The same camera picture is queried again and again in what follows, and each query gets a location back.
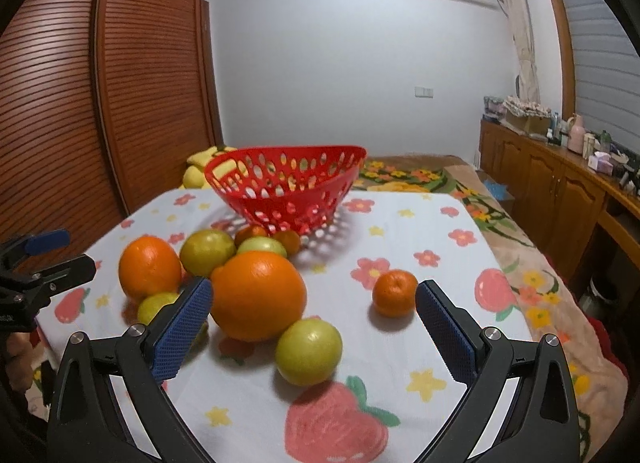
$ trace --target table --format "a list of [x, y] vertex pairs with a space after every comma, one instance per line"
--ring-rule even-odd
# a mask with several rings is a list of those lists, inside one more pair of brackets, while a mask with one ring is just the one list
[[[234, 233], [243, 223], [213, 191], [162, 194], [87, 251], [98, 271], [77, 292], [82, 299], [76, 308], [63, 305], [61, 312], [65, 295], [59, 295], [42, 310], [38, 322], [51, 348], [62, 355], [75, 331], [99, 338], [126, 329], [117, 265], [133, 239], [156, 235], [179, 251], [196, 230]], [[451, 378], [417, 315], [385, 319], [370, 308], [376, 276], [388, 269], [411, 271], [419, 281], [434, 279], [482, 327], [497, 325], [512, 339], [531, 340], [523, 315], [504, 292], [491, 249], [463, 205], [448, 195], [350, 192], [334, 223], [309, 237], [293, 263], [308, 290], [305, 316], [320, 316], [338, 328], [342, 362], [333, 383], [294, 387], [274, 367], [275, 342], [233, 342], [209, 318], [208, 345], [165, 385], [218, 463], [402, 463], [423, 451], [465, 386]], [[112, 380], [138, 446], [156, 454], [122, 379]], [[508, 382], [473, 454], [491, 446], [516, 383]]]

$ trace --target small orange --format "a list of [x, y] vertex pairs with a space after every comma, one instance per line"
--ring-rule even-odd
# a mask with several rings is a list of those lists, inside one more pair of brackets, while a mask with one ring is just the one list
[[139, 237], [124, 249], [118, 264], [122, 290], [133, 302], [156, 293], [178, 291], [182, 265], [174, 249], [159, 237]]
[[302, 318], [306, 287], [298, 270], [273, 252], [250, 251], [212, 273], [211, 316], [228, 337], [261, 342]]
[[373, 307], [380, 315], [397, 318], [415, 309], [418, 280], [408, 271], [393, 269], [378, 277], [373, 287]]
[[249, 239], [249, 237], [266, 237], [267, 231], [262, 228], [259, 224], [251, 224], [250, 226], [246, 226], [241, 230], [238, 230], [236, 234], [236, 238], [234, 239], [234, 243], [236, 244], [236, 248], [240, 248], [240, 245], [245, 242], [245, 240]]
[[287, 255], [296, 255], [300, 251], [300, 236], [293, 230], [283, 230], [273, 234], [273, 239], [282, 243], [284, 249], [287, 250]]

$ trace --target louvered door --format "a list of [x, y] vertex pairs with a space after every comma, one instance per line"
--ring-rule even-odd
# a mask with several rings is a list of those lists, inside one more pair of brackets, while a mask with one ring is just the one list
[[213, 144], [200, 2], [98, 2], [100, 106], [130, 212], [180, 185], [185, 159]]
[[94, 0], [27, 0], [0, 37], [0, 240], [65, 227], [82, 252], [123, 217], [94, 113]]

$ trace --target blue gripper pad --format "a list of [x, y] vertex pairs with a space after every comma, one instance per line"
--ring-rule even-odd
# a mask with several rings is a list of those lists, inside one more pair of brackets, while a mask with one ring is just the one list
[[174, 311], [174, 317], [153, 345], [151, 373], [156, 382], [162, 383], [178, 374], [191, 343], [211, 311], [211, 302], [211, 283], [202, 278], [183, 290], [178, 300], [170, 305], [174, 309], [178, 307], [178, 311]]
[[459, 309], [433, 281], [418, 284], [415, 307], [453, 379], [471, 385], [478, 377], [476, 350], [452, 315]]
[[68, 247], [70, 241], [69, 232], [60, 228], [60, 230], [30, 237], [24, 245], [24, 251], [31, 256], [42, 255], [51, 250]]

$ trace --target white wall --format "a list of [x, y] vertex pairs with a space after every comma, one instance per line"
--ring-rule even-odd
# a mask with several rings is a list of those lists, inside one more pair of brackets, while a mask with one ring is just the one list
[[514, 91], [514, 46], [494, 0], [208, 1], [235, 146], [356, 143], [471, 161], [482, 97]]
[[562, 114], [562, 62], [551, 0], [527, 0], [540, 84], [540, 103]]

